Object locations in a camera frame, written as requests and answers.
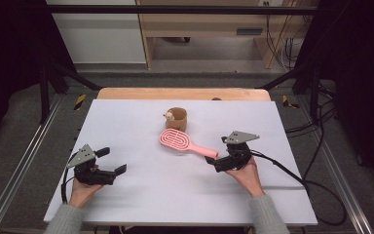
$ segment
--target white tabletop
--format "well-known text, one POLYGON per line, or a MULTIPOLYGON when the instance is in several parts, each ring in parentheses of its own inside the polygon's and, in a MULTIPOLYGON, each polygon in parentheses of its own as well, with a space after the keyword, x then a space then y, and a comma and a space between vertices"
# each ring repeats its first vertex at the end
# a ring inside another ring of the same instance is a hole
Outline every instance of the white tabletop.
MULTIPOLYGON (((97 159, 105 171, 123 164, 127 172, 95 194, 84 222, 99 225, 249 225, 249 195, 225 173, 217 173, 203 156, 176 152, 159 143, 163 114, 171 107, 188 112, 186 134, 193 143, 227 156, 221 137, 232 131, 260 135, 254 149, 300 175, 276 104, 235 100, 114 100, 93 101, 73 152, 84 144, 93 150, 110 147, 97 159)), ((256 158, 263 187, 284 222, 317 224, 303 186, 271 162, 256 158)), ((71 183, 68 184, 67 196, 71 183)), ((61 204, 59 187, 44 220, 61 204)))

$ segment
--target aluminum rail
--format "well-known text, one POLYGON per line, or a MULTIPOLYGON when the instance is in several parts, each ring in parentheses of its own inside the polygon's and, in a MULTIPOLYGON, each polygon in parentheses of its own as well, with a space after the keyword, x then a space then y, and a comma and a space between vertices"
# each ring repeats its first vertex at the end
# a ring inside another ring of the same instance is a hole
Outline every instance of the aluminum rail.
POLYGON ((46 10, 61 14, 199 14, 199 15, 280 15, 317 16, 336 14, 336 9, 317 7, 242 6, 158 6, 158 5, 21 5, 25 10, 46 10))
MULTIPOLYGON (((305 96, 297 96, 298 102, 303 109, 303 112, 306 115, 306 118, 311 121, 309 113, 309 104, 305 96)), ((320 140, 320 129, 314 131, 315 139, 319 143, 320 140)), ((329 173, 335 183, 335 187, 341 196, 341 200, 344 203, 346 210, 351 218, 352 224, 354 225, 356 232, 358 234, 372 234, 372 228, 360 207, 359 202, 356 199, 354 192, 348 184, 347 179, 345 178, 342 170, 340 169, 335 157, 330 150, 329 145, 324 139, 321 144, 321 153, 323 155, 324 163, 329 170, 329 173)))
POLYGON ((19 186, 22 183, 23 178, 33 158, 36 155, 36 152, 38 151, 49 127, 51 126, 56 116, 56 113, 58 111, 62 98, 63 98, 63 95, 56 95, 51 106, 50 115, 48 116, 47 120, 43 124, 39 125, 34 137, 30 141, 25 152, 23 153, 23 156, 20 159, 17 168, 15 169, 14 173, 12 174, 12 177, 10 178, 9 182, 7 183, 4 191, 2 192, 0 196, 0 223, 7 209, 11 205, 11 202, 13 201, 19 189, 19 186))

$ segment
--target wall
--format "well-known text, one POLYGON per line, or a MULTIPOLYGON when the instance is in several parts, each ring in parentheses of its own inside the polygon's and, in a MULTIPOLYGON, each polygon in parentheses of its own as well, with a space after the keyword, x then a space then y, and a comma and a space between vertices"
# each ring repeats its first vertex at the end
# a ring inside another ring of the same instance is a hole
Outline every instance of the wall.
MULTIPOLYGON (((132 0, 47 0, 48 4, 135 5, 132 0)), ((138 16, 53 14, 74 63, 145 63, 138 16)))

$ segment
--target cup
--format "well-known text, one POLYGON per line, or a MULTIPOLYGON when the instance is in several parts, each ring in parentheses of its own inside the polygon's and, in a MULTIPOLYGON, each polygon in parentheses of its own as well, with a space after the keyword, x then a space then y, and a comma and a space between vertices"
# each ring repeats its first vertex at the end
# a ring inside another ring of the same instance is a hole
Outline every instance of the cup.
POLYGON ((174 120, 166 120, 166 129, 176 129, 186 132, 187 128, 187 111, 181 107, 173 107, 168 110, 174 116, 174 120))

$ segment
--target forearm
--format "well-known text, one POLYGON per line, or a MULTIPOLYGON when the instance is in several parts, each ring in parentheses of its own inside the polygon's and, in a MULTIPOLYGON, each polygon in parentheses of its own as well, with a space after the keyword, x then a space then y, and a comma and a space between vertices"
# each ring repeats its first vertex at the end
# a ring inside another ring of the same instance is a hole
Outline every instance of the forearm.
POLYGON ((51 220, 45 234, 80 233, 84 210, 62 204, 51 220))
POLYGON ((250 206, 253 212, 253 224, 257 234, 287 234, 283 222, 269 195, 252 198, 250 206))

